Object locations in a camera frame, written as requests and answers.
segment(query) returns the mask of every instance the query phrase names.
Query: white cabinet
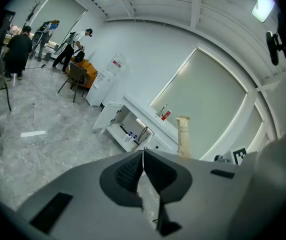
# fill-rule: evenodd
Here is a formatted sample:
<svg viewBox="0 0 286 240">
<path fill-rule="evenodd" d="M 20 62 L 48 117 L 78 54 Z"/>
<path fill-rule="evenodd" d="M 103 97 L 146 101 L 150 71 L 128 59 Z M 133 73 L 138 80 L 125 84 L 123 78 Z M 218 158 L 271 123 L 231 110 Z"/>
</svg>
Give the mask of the white cabinet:
<svg viewBox="0 0 286 240">
<path fill-rule="evenodd" d="M 101 105 L 101 102 L 104 100 L 115 79 L 116 77 L 107 70 L 97 74 L 86 95 L 86 100 L 90 106 Z"/>
<path fill-rule="evenodd" d="M 138 139 L 145 127 L 147 131 Z M 158 118 L 150 106 L 139 105 L 128 95 L 123 97 L 122 103 L 108 102 L 93 128 L 109 131 L 127 152 L 144 148 L 171 154 L 178 151 L 178 130 Z M 123 141 L 129 132 L 137 135 L 136 142 Z"/>
<path fill-rule="evenodd" d="M 109 101 L 104 109 L 102 110 L 101 114 L 97 118 L 93 129 L 101 129 L 101 128 L 106 128 L 108 127 L 115 117 L 117 116 L 118 112 L 121 110 L 123 107 L 123 104 L 121 103 L 115 103 Z"/>
</svg>

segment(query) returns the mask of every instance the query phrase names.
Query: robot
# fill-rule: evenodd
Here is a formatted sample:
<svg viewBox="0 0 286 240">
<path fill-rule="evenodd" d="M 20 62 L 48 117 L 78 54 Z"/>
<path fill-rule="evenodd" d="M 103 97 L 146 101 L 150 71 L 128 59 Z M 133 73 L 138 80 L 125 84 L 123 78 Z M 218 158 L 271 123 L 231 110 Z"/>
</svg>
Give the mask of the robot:
<svg viewBox="0 0 286 240">
<path fill-rule="evenodd" d="M 53 20 L 53 21 L 46 21 L 40 26 L 37 31 L 35 32 L 33 39 L 32 39 L 32 52 L 29 56 L 30 59 L 32 59 L 33 55 L 35 54 L 35 50 L 40 44 L 39 52 L 38 52 L 38 61 L 42 60 L 42 51 L 46 43 L 49 42 L 51 35 L 50 31 L 55 30 L 60 21 L 59 20 Z"/>
</svg>

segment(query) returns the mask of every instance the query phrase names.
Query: ceiling light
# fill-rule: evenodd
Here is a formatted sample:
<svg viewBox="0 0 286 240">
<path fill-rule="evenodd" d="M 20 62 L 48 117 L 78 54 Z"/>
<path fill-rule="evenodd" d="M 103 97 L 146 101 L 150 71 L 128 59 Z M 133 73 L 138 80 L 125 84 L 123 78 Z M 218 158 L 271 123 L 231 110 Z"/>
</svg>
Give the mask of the ceiling light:
<svg viewBox="0 0 286 240">
<path fill-rule="evenodd" d="M 274 0 L 257 0 L 252 10 L 252 14 L 257 17 L 260 22 L 265 22 L 272 11 L 274 4 Z"/>
</svg>

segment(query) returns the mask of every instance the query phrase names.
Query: window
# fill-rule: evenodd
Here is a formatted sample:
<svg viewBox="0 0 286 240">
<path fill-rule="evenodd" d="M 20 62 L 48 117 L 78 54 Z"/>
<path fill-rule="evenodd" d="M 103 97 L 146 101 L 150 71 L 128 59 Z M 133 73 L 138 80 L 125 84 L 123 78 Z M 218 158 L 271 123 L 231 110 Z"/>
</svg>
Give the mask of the window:
<svg viewBox="0 0 286 240">
<path fill-rule="evenodd" d="M 238 112 L 246 92 L 216 60 L 196 49 L 152 107 L 166 103 L 167 120 L 178 127 L 177 116 L 188 116 L 191 153 L 201 158 L 221 137 Z"/>
<path fill-rule="evenodd" d="M 245 146 L 245 148 L 248 149 L 254 137 L 258 133 L 261 123 L 262 119 L 260 114 L 254 106 L 242 132 L 237 137 L 230 149 L 238 148 L 241 146 Z"/>
</svg>

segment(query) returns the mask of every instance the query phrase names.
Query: white shirt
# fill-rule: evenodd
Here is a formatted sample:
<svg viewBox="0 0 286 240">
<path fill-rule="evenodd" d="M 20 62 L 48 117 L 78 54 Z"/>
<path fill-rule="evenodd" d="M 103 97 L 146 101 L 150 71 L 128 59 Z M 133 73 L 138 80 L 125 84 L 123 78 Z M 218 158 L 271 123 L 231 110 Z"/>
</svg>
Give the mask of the white shirt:
<svg viewBox="0 0 286 240">
<path fill-rule="evenodd" d="M 81 40 L 83 38 L 85 38 L 85 31 L 81 31 L 81 32 L 78 32 L 74 37 L 73 39 L 71 40 L 71 43 L 70 45 L 72 46 L 72 48 L 75 50 L 76 48 L 78 48 L 78 46 L 76 45 L 76 42 L 79 41 L 79 43 L 81 44 Z"/>
</svg>

